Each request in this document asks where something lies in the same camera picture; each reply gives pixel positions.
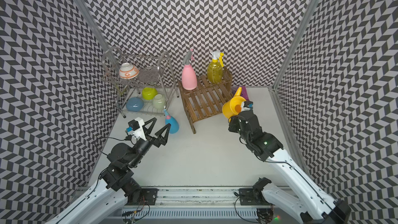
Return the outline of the blue spray bottle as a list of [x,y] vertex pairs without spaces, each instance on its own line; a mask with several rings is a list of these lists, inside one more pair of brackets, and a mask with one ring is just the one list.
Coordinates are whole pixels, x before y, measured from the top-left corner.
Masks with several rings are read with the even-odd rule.
[[179,123],[178,121],[171,116],[166,109],[163,110],[165,114],[165,124],[170,124],[170,134],[175,134],[179,131]]

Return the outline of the pink spray bottle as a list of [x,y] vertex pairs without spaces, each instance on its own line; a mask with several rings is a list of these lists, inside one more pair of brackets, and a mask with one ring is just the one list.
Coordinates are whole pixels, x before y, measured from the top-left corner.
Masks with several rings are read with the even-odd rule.
[[191,65],[193,60],[193,49],[190,49],[183,58],[183,70],[181,75],[182,87],[185,90],[194,90],[198,86],[197,75]]

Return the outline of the yellow watering can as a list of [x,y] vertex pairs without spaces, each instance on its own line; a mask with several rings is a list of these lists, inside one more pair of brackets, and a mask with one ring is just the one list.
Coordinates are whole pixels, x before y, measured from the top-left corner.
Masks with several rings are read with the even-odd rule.
[[242,87],[239,87],[234,96],[223,105],[222,113],[227,119],[231,118],[232,116],[236,116],[241,112],[241,105],[246,101],[246,99],[241,96],[241,92]]

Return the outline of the yellow transparent spray bottle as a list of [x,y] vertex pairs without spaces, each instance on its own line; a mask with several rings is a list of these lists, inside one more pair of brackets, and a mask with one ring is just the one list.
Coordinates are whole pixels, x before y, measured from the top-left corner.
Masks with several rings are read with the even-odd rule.
[[222,80],[222,75],[223,75],[223,56],[224,53],[216,50],[211,53],[212,55],[212,60],[208,65],[207,68],[207,79],[212,83],[212,84],[218,84]]

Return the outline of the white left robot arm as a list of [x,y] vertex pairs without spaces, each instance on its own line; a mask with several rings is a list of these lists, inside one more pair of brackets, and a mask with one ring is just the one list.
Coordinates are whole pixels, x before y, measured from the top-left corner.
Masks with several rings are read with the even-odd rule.
[[157,119],[144,121],[136,118],[128,123],[126,140],[136,138],[130,146],[119,143],[107,155],[110,164],[77,200],[51,219],[51,224],[99,224],[114,211],[125,206],[130,199],[138,200],[141,186],[133,179],[132,169],[137,167],[153,146],[166,145],[172,125],[152,134]]

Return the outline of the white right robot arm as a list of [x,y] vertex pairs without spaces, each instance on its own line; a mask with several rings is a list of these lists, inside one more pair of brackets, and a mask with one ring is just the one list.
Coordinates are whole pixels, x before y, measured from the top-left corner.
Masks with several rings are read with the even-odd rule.
[[351,208],[321,189],[291,158],[283,144],[259,125],[252,110],[229,119],[229,131],[237,133],[246,147],[272,166],[295,193],[291,195],[267,178],[258,180],[260,195],[269,204],[288,213],[301,224],[346,224]]

